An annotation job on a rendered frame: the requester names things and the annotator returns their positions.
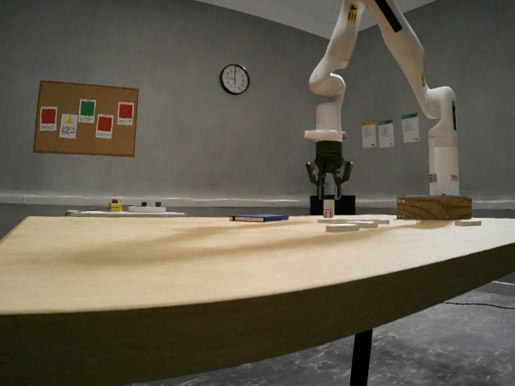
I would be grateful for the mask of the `dark blue rectangular pad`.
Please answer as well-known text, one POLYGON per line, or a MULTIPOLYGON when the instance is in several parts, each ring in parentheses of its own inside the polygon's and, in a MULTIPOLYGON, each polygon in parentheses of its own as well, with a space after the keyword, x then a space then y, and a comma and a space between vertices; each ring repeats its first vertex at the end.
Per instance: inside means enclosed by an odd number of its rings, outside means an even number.
POLYGON ((230 215, 229 216, 229 221, 272 222, 272 221, 280 221, 280 220, 288 220, 288 215, 247 214, 247 215, 230 215))

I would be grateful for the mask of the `white domino with red pips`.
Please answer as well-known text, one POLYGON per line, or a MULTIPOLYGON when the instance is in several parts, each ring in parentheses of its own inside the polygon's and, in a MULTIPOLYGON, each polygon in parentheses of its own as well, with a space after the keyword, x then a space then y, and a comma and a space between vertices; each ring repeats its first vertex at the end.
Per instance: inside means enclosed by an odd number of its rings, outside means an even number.
POLYGON ((324 200, 324 218, 334 218, 334 200, 324 200))

